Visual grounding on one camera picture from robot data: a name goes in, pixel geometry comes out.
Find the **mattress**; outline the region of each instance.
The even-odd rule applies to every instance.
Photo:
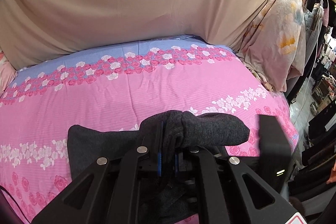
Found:
[[[71,182],[70,126],[137,130],[145,118],[171,109],[240,118],[250,136],[226,147],[229,155],[259,154],[257,114],[277,116],[292,149],[298,141],[283,94],[268,92],[230,48],[193,36],[124,43],[18,72],[0,98],[0,185],[31,221]]]

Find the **sticker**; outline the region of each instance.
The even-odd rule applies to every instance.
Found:
[[[296,213],[285,224],[307,224],[307,222],[304,220],[302,215],[300,215],[300,213]]]

